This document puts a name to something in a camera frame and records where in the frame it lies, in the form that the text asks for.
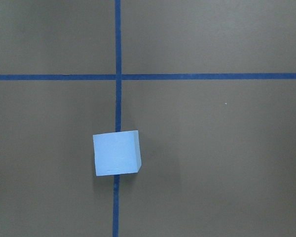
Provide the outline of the light blue foam block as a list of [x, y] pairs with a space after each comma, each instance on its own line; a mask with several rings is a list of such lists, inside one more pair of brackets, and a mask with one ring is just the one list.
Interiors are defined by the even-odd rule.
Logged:
[[96, 176], [139, 172], [142, 161], [137, 130], [96, 134], [93, 144]]

